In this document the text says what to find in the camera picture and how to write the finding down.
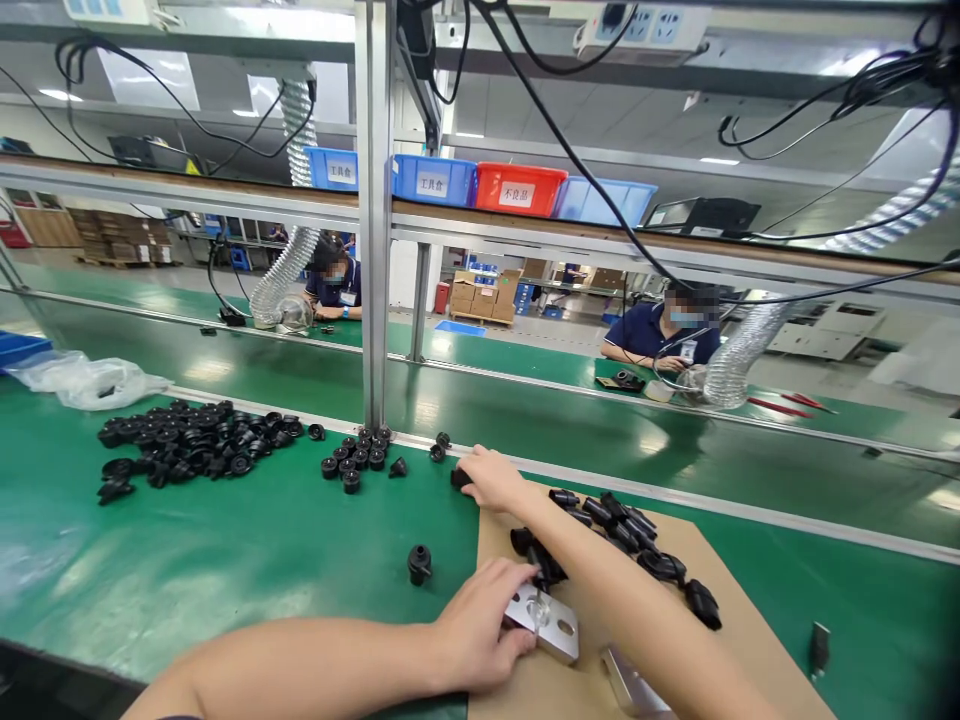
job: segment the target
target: blue shirt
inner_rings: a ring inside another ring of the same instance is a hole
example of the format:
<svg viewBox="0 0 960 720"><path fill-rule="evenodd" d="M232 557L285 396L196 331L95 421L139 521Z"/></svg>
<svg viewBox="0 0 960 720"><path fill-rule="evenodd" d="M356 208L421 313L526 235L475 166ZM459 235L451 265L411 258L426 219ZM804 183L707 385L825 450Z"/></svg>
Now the blue shirt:
<svg viewBox="0 0 960 720"><path fill-rule="evenodd" d="M684 328L667 339L663 337L663 331L660 330L661 315L663 315L663 303L634 305L626 315L613 324L605 340L629 353L647 357L654 357L667 343L681 340L666 352L667 355L679 355L683 351L682 339L693 335L697 330ZM717 328L710 328L690 342L696 343L693 352L694 364L706 365L710 356L720 347L720 331Z"/></svg>
<svg viewBox="0 0 960 720"><path fill-rule="evenodd" d="M360 263L353 258L347 258L347 272L339 285L324 282L320 273L307 273L306 290L317 299L317 304L323 307L363 307L360 302ZM341 291L357 294L353 305L341 302Z"/></svg>

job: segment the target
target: green workbench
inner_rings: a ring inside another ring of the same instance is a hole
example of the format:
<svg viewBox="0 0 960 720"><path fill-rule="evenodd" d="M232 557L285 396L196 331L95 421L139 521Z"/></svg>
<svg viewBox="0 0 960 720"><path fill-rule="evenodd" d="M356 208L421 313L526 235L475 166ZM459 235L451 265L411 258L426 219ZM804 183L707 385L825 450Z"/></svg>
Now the green workbench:
<svg viewBox="0 0 960 720"><path fill-rule="evenodd" d="M123 414L169 398L152 398ZM301 438L249 475L138 490L96 504L99 470L131 455L96 432L110 413L64 408L0 379L0 638L148 682L178 653L237 627L291 615L388 622L436 617L473 571L478 511L449 487L453 459L394 446L409 475L367 472L356 496L320 477L339 443ZM556 484L549 478L531 479ZM563 484L579 492L591 488ZM788 652L806 667L811 624L833 632L817 689L841 720L923 717L952 648L960 568L702 510L621 495L698 525ZM406 554L434 556L413 587ZM461 696L391 717L463 718Z"/></svg>

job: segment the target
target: label on bin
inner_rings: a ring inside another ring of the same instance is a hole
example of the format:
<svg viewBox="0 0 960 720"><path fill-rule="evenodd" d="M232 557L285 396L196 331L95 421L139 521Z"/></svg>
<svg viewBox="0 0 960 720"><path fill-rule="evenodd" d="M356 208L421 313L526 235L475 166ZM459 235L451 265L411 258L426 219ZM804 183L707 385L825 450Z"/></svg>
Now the label on bin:
<svg viewBox="0 0 960 720"><path fill-rule="evenodd" d="M536 185L528 183L502 183L500 185L500 204L509 207L530 207Z"/></svg>
<svg viewBox="0 0 960 720"><path fill-rule="evenodd" d="M428 172L417 173L417 195L445 198L449 185L446 175Z"/></svg>
<svg viewBox="0 0 960 720"><path fill-rule="evenodd" d="M355 185L357 182L357 168L351 162L327 160L327 180L330 182Z"/></svg>

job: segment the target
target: blue plastic bin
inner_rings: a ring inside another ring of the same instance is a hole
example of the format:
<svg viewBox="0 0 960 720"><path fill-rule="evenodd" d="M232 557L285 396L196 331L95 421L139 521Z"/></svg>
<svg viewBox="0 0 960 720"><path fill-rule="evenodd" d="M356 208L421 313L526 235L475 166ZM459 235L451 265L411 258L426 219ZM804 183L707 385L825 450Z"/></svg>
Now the blue plastic bin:
<svg viewBox="0 0 960 720"><path fill-rule="evenodd" d="M398 197L437 205L473 207L477 197L477 164L422 155L396 155Z"/></svg>
<svg viewBox="0 0 960 720"><path fill-rule="evenodd" d="M3 369L7 365L26 360L31 355L36 355L38 352L49 350L52 347L53 343L46 338L15 335L14 333L0 331L0 375L7 374Z"/></svg>
<svg viewBox="0 0 960 720"><path fill-rule="evenodd" d="M656 185L621 180L601 180L600 184L630 223L630 227L640 224L650 198L659 189ZM585 178L579 176L568 178L560 188L553 208L553 217L597 225L620 225L607 203L600 197L600 193Z"/></svg>
<svg viewBox="0 0 960 720"><path fill-rule="evenodd" d="M305 147L310 176L321 190L357 191L357 154L352 150Z"/></svg>

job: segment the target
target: person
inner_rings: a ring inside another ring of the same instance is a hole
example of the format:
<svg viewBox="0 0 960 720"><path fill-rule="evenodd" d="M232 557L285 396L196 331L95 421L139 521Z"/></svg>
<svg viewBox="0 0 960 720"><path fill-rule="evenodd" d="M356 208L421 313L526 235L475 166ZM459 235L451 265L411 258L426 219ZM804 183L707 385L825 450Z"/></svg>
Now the person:
<svg viewBox="0 0 960 720"><path fill-rule="evenodd" d="M720 330L710 327L696 338L683 338L709 326L716 317L717 305L715 289L709 285L671 286L662 303L634 305L614 323L600 346L600 354L652 368L661 348L679 340L657 360L658 370L679 373L690 365L706 365L720 347Z"/></svg>
<svg viewBox="0 0 960 720"><path fill-rule="evenodd" d="M682 603L506 457L477 445L458 466L473 481L461 492L533 531L678 718L780 720ZM527 630L501 630L510 599L536 571L487 560L430 624L291 618L237 630L176 660L122 720L346 720L417 698L490 691L536 645Z"/></svg>
<svg viewBox="0 0 960 720"><path fill-rule="evenodd" d="M363 319L360 263L350 257L339 240L331 241L323 269L307 274L303 296L318 320Z"/></svg>

